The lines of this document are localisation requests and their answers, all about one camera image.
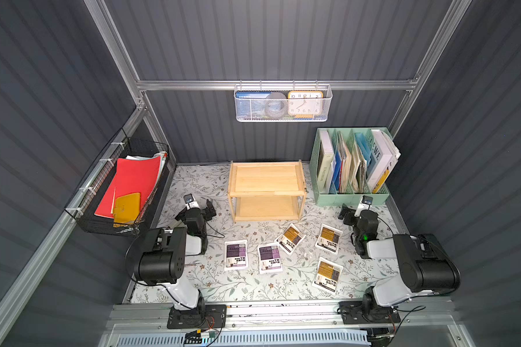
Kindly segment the white book left slot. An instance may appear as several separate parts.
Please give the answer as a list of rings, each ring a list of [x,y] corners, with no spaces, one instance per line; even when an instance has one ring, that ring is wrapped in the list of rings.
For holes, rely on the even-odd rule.
[[[319,130],[319,154],[317,168],[317,185],[320,194],[327,194],[329,190],[329,182],[331,181],[331,172],[334,168],[334,147],[331,137],[327,130]]]

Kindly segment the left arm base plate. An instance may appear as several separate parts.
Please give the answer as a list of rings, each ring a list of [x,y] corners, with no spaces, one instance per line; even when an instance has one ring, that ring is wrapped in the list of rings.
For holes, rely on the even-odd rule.
[[[227,306],[207,304],[192,310],[171,308],[166,328],[169,330],[224,328],[227,319]]]

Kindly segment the yellow notebook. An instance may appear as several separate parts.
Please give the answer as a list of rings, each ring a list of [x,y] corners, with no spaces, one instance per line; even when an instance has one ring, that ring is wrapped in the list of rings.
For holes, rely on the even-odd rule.
[[[130,225],[135,222],[140,215],[140,199],[139,192],[120,196],[114,200],[114,224],[115,228]]]

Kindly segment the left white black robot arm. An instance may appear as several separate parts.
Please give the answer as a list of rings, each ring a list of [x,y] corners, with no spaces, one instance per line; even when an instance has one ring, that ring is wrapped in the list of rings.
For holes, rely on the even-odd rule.
[[[161,237],[157,250],[145,252],[134,266],[135,281],[145,286],[160,286],[172,299],[176,313],[200,315],[204,311],[204,299],[184,276],[187,256],[206,253],[208,234],[206,225],[217,212],[210,200],[201,208],[193,195],[184,196],[185,207],[175,220],[182,225],[173,229],[158,228]]]

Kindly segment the purple coffee bag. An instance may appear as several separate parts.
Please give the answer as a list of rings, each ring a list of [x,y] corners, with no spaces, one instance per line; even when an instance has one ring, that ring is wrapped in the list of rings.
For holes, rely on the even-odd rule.
[[[283,271],[279,246],[276,242],[258,247],[259,273],[278,273]]]
[[[247,240],[226,241],[224,243],[224,270],[245,270],[248,265]]]

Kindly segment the yellow coffee bag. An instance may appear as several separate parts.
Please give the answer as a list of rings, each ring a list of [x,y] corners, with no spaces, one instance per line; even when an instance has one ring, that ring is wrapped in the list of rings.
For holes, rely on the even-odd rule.
[[[305,234],[295,224],[289,224],[275,242],[286,254],[291,255],[304,238]]]
[[[335,294],[342,272],[343,267],[341,265],[320,257],[311,286],[328,294]]]
[[[337,228],[321,224],[320,233],[315,242],[315,247],[331,254],[338,254],[339,242],[342,235],[343,232]]]

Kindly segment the white large book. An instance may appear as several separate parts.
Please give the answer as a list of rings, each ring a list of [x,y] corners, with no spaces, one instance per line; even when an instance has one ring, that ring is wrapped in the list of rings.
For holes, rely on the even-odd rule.
[[[371,130],[370,163],[367,184],[370,192],[376,194],[395,168],[401,153],[392,138],[381,130]]]

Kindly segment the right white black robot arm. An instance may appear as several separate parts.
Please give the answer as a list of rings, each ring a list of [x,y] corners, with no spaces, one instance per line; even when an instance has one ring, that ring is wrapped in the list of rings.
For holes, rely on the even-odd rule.
[[[351,241],[364,260],[396,260],[399,273],[366,289],[361,302],[340,309],[353,315],[357,309],[368,322],[391,319],[399,304],[422,296],[447,296],[459,289],[461,274],[433,234],[395,234],[378,238],[379,214],[366,208],[356,210],[343,205],[338,219],[353,228]]]

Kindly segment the grey tape roll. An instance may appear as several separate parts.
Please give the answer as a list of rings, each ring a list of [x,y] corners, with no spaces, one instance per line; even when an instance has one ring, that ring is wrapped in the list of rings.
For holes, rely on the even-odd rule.
[[[265,101],[265,112],[270,119],[282,119],[287,115],[287,97],[280,92],[271,92]]]

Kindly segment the mint green file organizer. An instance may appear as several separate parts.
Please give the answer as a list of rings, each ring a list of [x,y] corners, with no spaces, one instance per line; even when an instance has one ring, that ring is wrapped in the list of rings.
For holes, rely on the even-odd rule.
[[[317,168],[319,154],[319,130],[327,130],[334,147],[334,168],[327,194],[320,194],[317,185]],[[319,128],[316,130],[315,142],[311,153],[310,172],[315,203],[320,207],[357,205],[363,195],[373,198],[374,205],[383,205],[390,197],[386,182],[376,193],[372,194],[367,184],[367,171],[370,163],[370,145],[373,141],[371,130],[381,130],[391,134],[384,127],[347,127]]]

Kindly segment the blue box in basket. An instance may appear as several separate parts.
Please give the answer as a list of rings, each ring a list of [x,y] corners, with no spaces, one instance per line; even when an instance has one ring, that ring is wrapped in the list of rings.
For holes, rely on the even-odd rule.
[[[234,93],[236,119],[253,121],[266,116],[266,99],[270,92],[237,91]]]

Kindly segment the wooden two-tier shelf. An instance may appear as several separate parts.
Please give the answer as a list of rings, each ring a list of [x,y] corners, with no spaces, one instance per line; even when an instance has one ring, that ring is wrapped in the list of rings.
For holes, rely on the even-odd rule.
[[[230,164],[228,199],[235,223],[299,221],[306,198],[300,160]]]

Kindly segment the yellow analog clock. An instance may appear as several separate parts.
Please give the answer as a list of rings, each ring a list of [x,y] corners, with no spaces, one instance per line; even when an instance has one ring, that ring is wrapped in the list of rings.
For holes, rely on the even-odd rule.
[[[322,91],[290,91],[288,114],[295,118],[314,118],[323,111],[324,93]]]

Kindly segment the red folder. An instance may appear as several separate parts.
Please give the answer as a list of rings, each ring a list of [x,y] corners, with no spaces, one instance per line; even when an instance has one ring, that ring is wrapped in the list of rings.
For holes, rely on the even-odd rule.
[[[114,200],[120,196],[139,192],[140,211],[156,187],[165,165],[167,153],[156,153],[152,158],[127,156],[117,160],[116,173],[94,215],[114,218]]]

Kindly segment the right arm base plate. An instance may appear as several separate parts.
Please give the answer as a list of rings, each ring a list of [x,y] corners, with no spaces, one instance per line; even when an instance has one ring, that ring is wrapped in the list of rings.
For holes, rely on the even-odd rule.
[[[343,301],[338,303],[337,314],[345,325],[361,324],[399,324],[399,313],[390,307],[369,308],[362,301]]]

